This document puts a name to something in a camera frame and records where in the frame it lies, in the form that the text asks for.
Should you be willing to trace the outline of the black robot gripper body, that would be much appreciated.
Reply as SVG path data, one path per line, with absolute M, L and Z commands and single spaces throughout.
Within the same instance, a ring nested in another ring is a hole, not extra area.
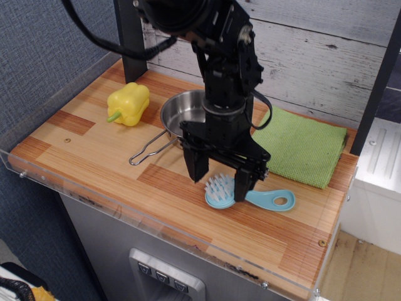
M 180 123 L 182 146 L 205 147 L 209 159 L 235 170 L 251 171 L 258 180 L 264 180 L 270 155 L 251 137 L 253 108 L 245 107 L 242 112 L 233 115 L 205 113 L 204 123 Z

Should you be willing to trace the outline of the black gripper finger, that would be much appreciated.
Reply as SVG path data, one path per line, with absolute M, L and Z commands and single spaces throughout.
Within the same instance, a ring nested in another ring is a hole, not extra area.
M 205 147 L 184 148 L 184 159 L 189 173 L 189 177 L 194 182 L 199 182 L 209 171 L 209 156 Z
M 234 200 L 235 202 L 244 201 L 248 191 L 253 190 L 258 177 L 255 173 L 238 169 L 234 178 Z

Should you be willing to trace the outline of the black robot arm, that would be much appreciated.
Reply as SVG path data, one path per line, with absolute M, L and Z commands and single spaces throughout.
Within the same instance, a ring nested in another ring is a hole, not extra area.
M 214 159 L 236 170 L 234 199 L 243 201 L 265 178 L 270 158 L 251 137 L 263 67 L 248 13 L 236 1 L 139 1 L 135 8 L 154 28 L 191 43 L 197 55 L 206 119 L 180 123 L 190 178 L 202 179 Z

